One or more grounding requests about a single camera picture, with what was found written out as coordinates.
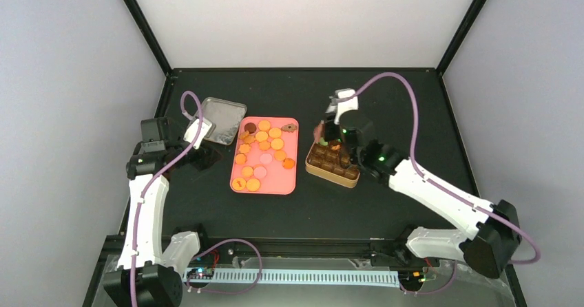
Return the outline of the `metal tongs white handles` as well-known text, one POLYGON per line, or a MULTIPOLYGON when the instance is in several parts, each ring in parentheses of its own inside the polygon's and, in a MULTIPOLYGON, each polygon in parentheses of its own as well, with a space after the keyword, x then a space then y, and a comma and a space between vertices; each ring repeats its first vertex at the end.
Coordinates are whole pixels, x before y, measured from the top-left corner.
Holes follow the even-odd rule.
POLYGON ((324 121, 321 120, 317 126, 315 127, 314 131, 313 131, 313 136, 314 136, 314 143, 315 144, 320 144, 321 142, 325 142, 326 140, 324 139, 324 121))

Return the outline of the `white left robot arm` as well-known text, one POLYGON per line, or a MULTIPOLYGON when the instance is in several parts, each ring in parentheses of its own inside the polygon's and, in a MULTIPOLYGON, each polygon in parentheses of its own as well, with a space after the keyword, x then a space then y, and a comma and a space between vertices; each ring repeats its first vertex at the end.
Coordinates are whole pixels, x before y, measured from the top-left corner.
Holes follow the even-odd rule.
POLYGON ((116 306, 179 306, 182 276, 200 250, 201 234, 173 234, 162 246, 163 209, 170 188, 169 172, 191 163, 206 169, 216 161, 201 145, 214 129, 206 118, 195 118, 181 131, 166 117, 142 120, 142 140, 126 164, 130 208, 125 243, 114 271, 106 273, 103 288, 116 306))

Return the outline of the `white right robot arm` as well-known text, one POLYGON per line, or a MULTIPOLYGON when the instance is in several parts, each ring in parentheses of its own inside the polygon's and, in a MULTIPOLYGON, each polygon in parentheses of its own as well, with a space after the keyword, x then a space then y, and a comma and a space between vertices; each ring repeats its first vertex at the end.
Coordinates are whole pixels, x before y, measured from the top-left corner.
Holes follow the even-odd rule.
POLYGON ((510 264, 522 237, 516 207, 506 200, 494 204, 442 180, 412 157, 380 143, 371 120, 356 110, 335 114, 328 110, 321 137, 340 142, 346 159, 378 183, 401 193, 440 215, 452 229, 406 230, 392 246, 403 265, 417 258, 439 257, 466 263, 476 273, 497 279, 510 264))

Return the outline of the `gold cookie tin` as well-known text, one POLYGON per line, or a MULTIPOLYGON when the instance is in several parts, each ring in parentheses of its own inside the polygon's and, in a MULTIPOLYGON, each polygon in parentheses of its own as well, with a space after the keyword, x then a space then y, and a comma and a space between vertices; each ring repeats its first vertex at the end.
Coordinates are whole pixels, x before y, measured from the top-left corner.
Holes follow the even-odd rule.
POLYGON ((313 143, 305 159, 306 171, 342 187, 356 187, 360 171, 351 163, 343 142, 313 143))

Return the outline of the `yellow biscuit red cross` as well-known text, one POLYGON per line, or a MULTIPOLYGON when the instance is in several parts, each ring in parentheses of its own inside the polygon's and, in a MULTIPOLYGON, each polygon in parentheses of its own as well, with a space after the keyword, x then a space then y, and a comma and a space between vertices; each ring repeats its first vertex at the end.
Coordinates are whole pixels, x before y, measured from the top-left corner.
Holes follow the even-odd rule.
POLYGON ((243 191, 246 189, 247 180, 245 178, 237 177, 231 181, 231 188, 234 191, 243 191))

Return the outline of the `silver metal tin lid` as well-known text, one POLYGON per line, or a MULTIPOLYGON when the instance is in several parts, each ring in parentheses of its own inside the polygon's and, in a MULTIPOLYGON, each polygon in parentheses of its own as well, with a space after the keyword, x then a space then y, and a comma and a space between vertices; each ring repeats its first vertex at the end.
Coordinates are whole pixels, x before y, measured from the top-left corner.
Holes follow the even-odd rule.
POLYGON ((229 146, 238 135, 238 129, 247 112, 247 106, 230 100, 207 97, 202 102, 204 120, 211 124, 204 140, 229 146))

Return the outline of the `chocolate chip round cookie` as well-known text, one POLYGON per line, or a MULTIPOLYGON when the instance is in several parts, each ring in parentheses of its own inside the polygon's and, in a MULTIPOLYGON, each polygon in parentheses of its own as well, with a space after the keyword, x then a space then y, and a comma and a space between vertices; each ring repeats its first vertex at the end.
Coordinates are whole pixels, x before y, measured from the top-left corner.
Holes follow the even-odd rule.
POLYGON ((285 169, 293 169, 293 168, 295 167, 295 161, 294 161, 294 159, 292 159, 292 158, 285 158, 285 159, 282 161, 282 166, 283 166, 285 169))

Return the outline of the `dark chocolate round cookie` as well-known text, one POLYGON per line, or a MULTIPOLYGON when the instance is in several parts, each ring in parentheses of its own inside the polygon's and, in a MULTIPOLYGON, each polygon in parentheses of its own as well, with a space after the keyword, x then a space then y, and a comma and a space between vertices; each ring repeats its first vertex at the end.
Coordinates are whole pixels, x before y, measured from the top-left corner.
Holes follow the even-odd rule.
POLYGON ((249 134, 254 134, 257 131, 257 126, 255 123, 249 122, 244 125, 244 131, 249 134))

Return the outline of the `pink sandwich cookie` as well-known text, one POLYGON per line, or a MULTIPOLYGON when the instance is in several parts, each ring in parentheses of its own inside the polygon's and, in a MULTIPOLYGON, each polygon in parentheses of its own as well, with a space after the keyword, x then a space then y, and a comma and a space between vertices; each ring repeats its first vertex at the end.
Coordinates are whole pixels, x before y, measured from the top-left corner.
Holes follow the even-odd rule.
POLYGON ((268 165, 273 162, 273 156, 270 153, 263 153, 260 156, 260 163, 263 165, 268 165))
POLYGON ((262 179, 267 176, 267 169, 264 166, 257 166, 253 169, 253 175, 257 179, 262 179))

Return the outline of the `pink plastic tray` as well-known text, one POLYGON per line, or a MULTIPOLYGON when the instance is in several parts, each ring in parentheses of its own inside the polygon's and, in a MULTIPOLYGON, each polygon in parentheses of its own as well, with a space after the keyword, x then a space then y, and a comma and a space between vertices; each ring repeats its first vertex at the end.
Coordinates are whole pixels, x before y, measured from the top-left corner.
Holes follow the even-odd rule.
POLYGON ((296 171, 298 168, 298 138, 299 138, 299 123, 294 118, 286 117, 260 117, 248 116, 244 118, 238 129, 236 136, 235 151, 233 157, 233 164, 231 168, 231 176, 229 185, 234 178, 241 177, 249 180, 255 178, 253 169, 257 166, 264 166, 267 169, 267 176, 258 179, 261 182, 261 187, 258 191, 251 192, 247 189, 243 191, 232 191, 236 193, 257 193, 257 194, 271 194, 271 195, 288 195, 295 189, 296 171), (268 137, 267 141, 258 142, 255 139, 255 134, 249 134, 244 131, 246 123, 255 123, 258 128, 258 123, 261 120, 269 120, 272 127, 278 127, 293 123, 298 126, 298 130, 293 133, 282 132, 280 137, 284 141, 284 147, 281 150, 274 150, 271 148, 270 142, 273 140, 268 137), (260 163, 260 156, 264 153, 270 153, 273 156, 273 162, 268 165, 260 163), (282 166, 282 161, 285 158, 292 158, 295 161, 293 169, 285 169, 282 166))

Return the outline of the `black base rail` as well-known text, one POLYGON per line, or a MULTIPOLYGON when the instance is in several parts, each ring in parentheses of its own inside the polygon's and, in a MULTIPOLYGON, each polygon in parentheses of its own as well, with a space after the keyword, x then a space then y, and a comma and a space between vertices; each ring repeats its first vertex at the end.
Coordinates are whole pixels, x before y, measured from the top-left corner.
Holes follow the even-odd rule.
MULTIPOLYGON (((99 264, 105 264, 110 255, 119 255, 123 248, 124 237, 106 237, 98 257, 99 264)), ((426 259, 412 257, 408 263, 395 259, 392 240, 336 240, 336 239, 276 239, 243 238, 252 243, 262 258, 309 258, 309 259, 352 259, 370 260, 373 266, 388 266, 395 270, 415 270, 428 266, 426 259)), ((201 251, 224 240, 221 237, 204 238, 201 251)), ((233 258, 255 257, 252 248, 244 243, 230 242, 213 248, 219 254, 219 264, 230 264, 233 258)))

